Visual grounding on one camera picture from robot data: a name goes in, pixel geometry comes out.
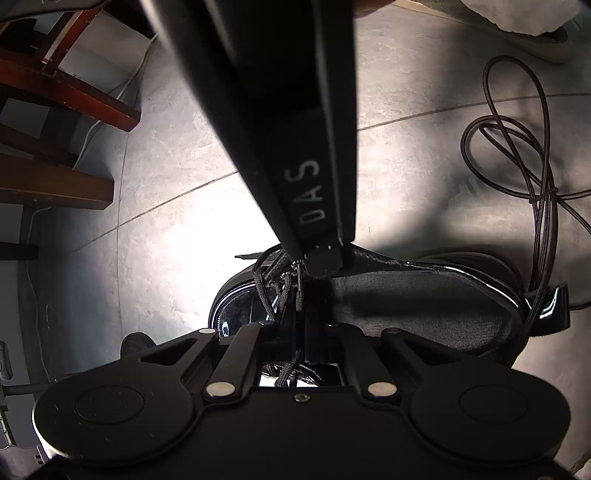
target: chair leg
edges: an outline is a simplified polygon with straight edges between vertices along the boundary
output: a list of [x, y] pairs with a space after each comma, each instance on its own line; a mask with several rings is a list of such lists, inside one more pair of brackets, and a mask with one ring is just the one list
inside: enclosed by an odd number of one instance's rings
[[104, 210], [113, 203], [115, 182], [49, 165], [37, 160], [0, 154], [0, 202]]
[[67, 150], [27, 135], [7, 125], [0, 124], [0, 144], [32, 153], [39, 160], [49, 160], [72, 168], [78, 157]]
[[36, 69], [32, 59], [3, 49], [0, 83], [41, 95], [126, 132], [139, 123], [140, 113], [123, 102], [61, 70], [47, 76]]
[[53, 47], [54, 42], [60, 36], [61, 31], [68, 25], [68, 23], [70, 23], [73, 16], [74, 16], [74, 12], [62, 13], [61, 17], [53, 25], [50, 32], [45, 36], [45, 39], [43, 40], [43, 42], [41, 42], [41, 44], [39, 45], [39, 48], [35, 52], [35, 58], [39, 62], [43, 62], [46, 59], [46, 55], [49, 53], [50, 49]]
[[108, 1], [109, 0], [101, 3], [98, 7], [94, 7], [92, 10], [84, 10], [75, 14], [76, 19], [73, 21], [72, 25], [66, 32], [66, 35], [64, 35], [64, 37], [60, 40], [56, 49], [51, 53], [50, 58], [47, 60], [47, 64], [43, 68], [43, 72], [47, 73], [48, 75], [53, 75], [57, 71], [61, 61], [71, 49], [74, 42], [76, 42], [84, 29], [88, 26], [92, 19], [97, 16], [97, 14], [103, 9]]
[[38, 256], [36, 245], [0, 242], [0, 260], [36, 260]]
[[10, 85], [3, 85], [0, 83], [0, 106], [3, 106], [3, 98], [12, 98], [13, 100], [20, 100], [21, 102], [34, 103], [35, 105], [48, 106], [49, 108], [61, 108], [66, 110], [67, 108], [60, 103], [48, 100], [41, 95], [35, 95], [34, 93], [21, 90], [20, 88], [14, 88]]

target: shoe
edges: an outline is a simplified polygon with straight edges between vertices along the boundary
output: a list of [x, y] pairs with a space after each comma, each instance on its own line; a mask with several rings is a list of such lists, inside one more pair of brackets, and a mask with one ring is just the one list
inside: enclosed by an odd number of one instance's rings
[[447, 18], [504, 38], [533, 56], [551, 63], [565, 63], [573, 56], [573, 44], [563, 27], [538, 37], [506, 32], [483, 16], [470, 10], [460, 0], [396, 0], [396, 7]]
[[130, 333], [123, 339], [123, 342], [121, 342], [119, 357], [125, 358], [126, 356], [135, 355], [136, 353], [140, 353], [153, 346], [156, 346], [156, 342], [145, 333]]

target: gray floor tile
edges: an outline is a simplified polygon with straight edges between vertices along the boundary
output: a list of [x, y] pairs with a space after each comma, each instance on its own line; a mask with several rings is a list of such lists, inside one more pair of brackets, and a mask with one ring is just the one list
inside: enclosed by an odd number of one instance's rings
[[39, 327], [52, 377], [119, 358], [116, 247], [114, 231], [66, 257], [41, 250]]
[[41, 228], [46, 232], [40, 237], [42, 245], [51, 246], [61, 252], [72, 252], [117, 227], [126, 142], [126, 132], [110, 125], [99, 128], [77, 170], [113, 179], [113, 203], [105, 210], [55, 207], [39, 213], [35, 222], [40, 222]]
[[234, 255], [276, 243], [238, 175], [120, 227], [124, 335], [142, 331], [161, 343], [206, 326], [218, 289], [249, 265]]
[[[19, 326], [17, 299], [17, 262], [0, 262], [0, 302], [2, 304], [2, 330], [0, 340], [6, 343], [12, 364], [12, 379], [2, 380], [2, 385], [18, 385], [30, 381], [23, 348], [21, 346], [21, 329]], [[7, 397], [8, 422], [17, 443], [21, 446], [35, 445], [36, 435], [33, 426], [26, 419], [31, 417], [34, 404], [32, 395]], [[0, 439], [2, 447], [4, 438]]]
[[144, 72], [142, 120], [129, 134], [121, 222], [234, 171], [172, 58], [156, 44]]
[[[502, 103], [498, 109], [533, 124], [538, 133], [538, 104], [535, 99], [519, 100]], [[552, 98], [549, 105], [557, 186], [561, 192], [588, 188], [591, 98]], [[486, 113], [486, 107], [471, 107], [361, 132], [356, 242], [397, 258], [442, 247], [490, 250], [512, 261], [529, 278], [533, 243], [529, 204], [484, 186], [460, 157], [464, 127]], [[479, 136], [471, 152], [492, 179], [505, 179], [502, 184], [507, 186], [521, 184], [516, 182], [517, 168]], [[525, 159], [535, 165], [533, 156]], [[572, 205], [591, 218], [591, 199]], [[589, 235], [569, 215], [561, 213], [560, 222], [553, 282], [567, 281], [574, 301], [589, 298]], [[519, 369], [559, 388], [571, 405], [571, 429], [558, 455], [568, 467], [591, 446], [590, 322], [590, 311], [575, 313], [570, 330], [532, 339], [518, 362]]]
[[[482, 69], [496, 55], [525, 61], [546, 93], [591, 92], [589, 40], [583, 35], [574, 34], [575, 58], [556, 66], [475, 27], [393, 5], [357, 20], [356, 29], [360, 127], [483, 101]], [[496, 69], [495, 98], [535, 93], [517, 67]]]
[[576, 477], [579, 480], [591, 480], [591, 460], [587, 461], [584, 467], [577, 472]]

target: metal screw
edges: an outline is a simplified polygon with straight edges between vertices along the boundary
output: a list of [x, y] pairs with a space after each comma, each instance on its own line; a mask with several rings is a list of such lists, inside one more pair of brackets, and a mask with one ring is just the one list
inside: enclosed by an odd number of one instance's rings
[[307, 393], [296, 393], [294, 395], [294, 400], [298, 403], [305, 403], [310, 401], [310, 396]]
[[391, 397], [398, 391], [398, 387], [390, 382], [376, 382], [368, 387], [368, 392], [374, 397]]
[[236, 387], [229, 382], [214, 382], [205, 387], [210, 397], [227, 397], [236, 391]]

